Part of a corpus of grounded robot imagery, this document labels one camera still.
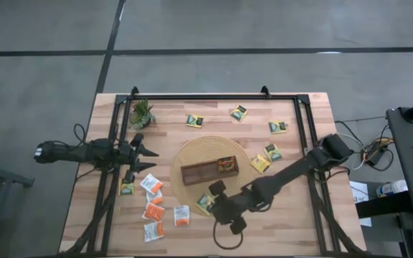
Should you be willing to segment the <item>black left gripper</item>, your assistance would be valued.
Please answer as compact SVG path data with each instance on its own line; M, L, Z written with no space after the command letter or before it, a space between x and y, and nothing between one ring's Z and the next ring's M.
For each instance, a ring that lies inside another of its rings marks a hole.
M129 156L123 156L122 164L129 165L129 169L125 172L124 179L127 181L134 182L135 174L146 170L147 168L152 168L156 166L155 163L145 163L139 161L139 148L140 154L146 157L159 157L159 154L147 149L144 145L141 145L143 141L143 134L136 133L131 142L128 142L132 147L132 152Z

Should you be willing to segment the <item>brown wooden compartment tea box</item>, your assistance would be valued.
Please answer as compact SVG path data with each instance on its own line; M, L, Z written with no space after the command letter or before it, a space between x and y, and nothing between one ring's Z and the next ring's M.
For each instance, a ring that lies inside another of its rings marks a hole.
M218 159L195 163L181 167L181 177L185 186L215 181L223 178L237 176L239 174L239 166L237 157L234 156L234 168L232 173L221 173L219 171Z

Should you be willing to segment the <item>round woven straw placemat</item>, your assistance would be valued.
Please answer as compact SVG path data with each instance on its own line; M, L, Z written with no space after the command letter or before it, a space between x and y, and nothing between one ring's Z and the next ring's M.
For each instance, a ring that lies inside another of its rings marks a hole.
M190 140L183 145L175 155L170 167L170 184L173 195L180 204L189 206L191 213L208 217L209 214L202 211L196 202L209 193L209 186L218 181L218 178L210 178L201 183L185 185L181 175L183 166L190 166L207 161L215 161L220 158L234 156L237 158L239 173L235 176L223 178L226 186L225 193L229 196L239 193L240 188L256 179L259 173L250 165L250 160L244 149L231 139L219 136L204 136Z

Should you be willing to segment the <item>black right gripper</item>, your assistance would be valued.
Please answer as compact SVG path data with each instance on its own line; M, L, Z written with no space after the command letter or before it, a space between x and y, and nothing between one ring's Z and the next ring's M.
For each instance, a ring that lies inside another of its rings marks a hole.
M227 196L224 191L226 186L222 180L214 182L209 186L211 194L214 196L214 203L221 203L227 206L228 215L231 221L228 223L233 234L241 234L247 224L242 217L242 213L247 210L247 199L242 193Z

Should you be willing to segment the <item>white paper sheet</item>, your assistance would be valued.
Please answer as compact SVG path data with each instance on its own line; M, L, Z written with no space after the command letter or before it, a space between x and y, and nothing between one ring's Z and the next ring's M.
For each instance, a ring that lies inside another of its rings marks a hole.
M369 193L366 183L350 181L350 187L355 204L369 200ZM362 226L372 227L371 218L359 219L359 223Z

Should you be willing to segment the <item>black power adapter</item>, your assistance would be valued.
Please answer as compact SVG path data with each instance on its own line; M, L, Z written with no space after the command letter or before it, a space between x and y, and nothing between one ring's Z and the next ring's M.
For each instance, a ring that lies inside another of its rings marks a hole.
M381 157L387 152L387 149L381 148L375 154L373 154L369 159L369 164L375 166L380 160Z

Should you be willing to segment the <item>potted green succulent plant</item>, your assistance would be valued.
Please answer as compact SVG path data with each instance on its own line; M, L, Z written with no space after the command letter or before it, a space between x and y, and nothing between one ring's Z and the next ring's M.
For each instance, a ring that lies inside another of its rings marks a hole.
M149 105L147 99L139 100L133 105L133 110L129 117L129 122L133 129L140 130L146 128L156 121L156 116L151 113L152 107L153 105Z

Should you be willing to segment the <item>white orange tea packet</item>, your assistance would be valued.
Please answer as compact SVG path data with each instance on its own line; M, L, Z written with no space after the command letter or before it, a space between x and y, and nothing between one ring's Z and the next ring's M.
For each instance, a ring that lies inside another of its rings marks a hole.
M147 191L146 199L147 199L147 202L151 204L159 204L163 202L163 194L161 193L161 189L157 190L157 192L155 193L151 193L150 191Z
M144 242L152 242L164 237L163 222L156 221L150 224L143 225Z
M187 226L190 222L190 209L187 205L174 207L174 225Z
M163 183L150 173L140 182L140 186L147 192L156 194Z

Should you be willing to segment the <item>black metal table frame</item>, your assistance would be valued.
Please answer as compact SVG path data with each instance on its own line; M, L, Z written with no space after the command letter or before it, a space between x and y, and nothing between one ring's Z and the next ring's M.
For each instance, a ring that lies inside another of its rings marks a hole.
M106 254L119 257L269 257L320 253L316 222L323 217L312 210L310 187L314 181L301 176L284 186L265 213L246 213L247 228L235 236L226 226L215 226L212 217L191 213L187 226L174 225L174 207L181 206L173 195L170 167L174 157L190 140L219 136L238 143L250 159L274 143L283 159L272 164L276 173L302 157L313 141L336 131L331 106L325 93L189 93L150 94L148 102L156 121L143 130L147 149L156 166L148 172L163 183L164 237L144 242L142 213L146 195L140 186L133 195L115 199L111 220L98 225L96 245L103 234L110 237ZM230 113L236 105L248 113L239 122ZM203 116L201 128L186 125L187 115ZM271 134L270 121L284 121L285 133Z

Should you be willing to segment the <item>green yellow tea packet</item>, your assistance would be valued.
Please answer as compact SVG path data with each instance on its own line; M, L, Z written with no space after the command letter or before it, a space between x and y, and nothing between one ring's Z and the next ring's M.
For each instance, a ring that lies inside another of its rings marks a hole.
M118 188L118 195L133 195L134 194L134 183L131 181L127 181L124 178L119 180L119 188Z
M211 206L214 204L214 197L204 193L196 202L196 206L207 216L211 216Z
M241 122L244 119L244 117L247 115L247 113L248 113L247 108L241 105L236 105L234 109L231 111L230 115L237 121Z
M203 116L189 114L187 115L186 125L194 128L201 128L203 120Z
M268 124L271 134L285 133L287 131L284 121L270 121Z
M280 149L273 143L265 146L264 151L271 163L283 159Z

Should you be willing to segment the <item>black flat bar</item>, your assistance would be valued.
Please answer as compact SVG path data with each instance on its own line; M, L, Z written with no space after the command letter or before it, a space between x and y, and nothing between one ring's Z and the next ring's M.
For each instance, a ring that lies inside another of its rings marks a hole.
M370 201L358 202L356 210L359 218L364 219L385 214L413 213L413 205L409 193L404 191Z

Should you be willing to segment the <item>white plastic bottle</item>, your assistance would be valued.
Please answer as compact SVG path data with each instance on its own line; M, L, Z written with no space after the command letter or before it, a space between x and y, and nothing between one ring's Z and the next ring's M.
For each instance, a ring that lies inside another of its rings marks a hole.
M402 179L398 181L385 183L384 185L378 187L376 189L376 195L378 197L385 197L385 196L391 196L391 195L398 194L398 193L405 192L405 191L408 191L407 183L404 179Z

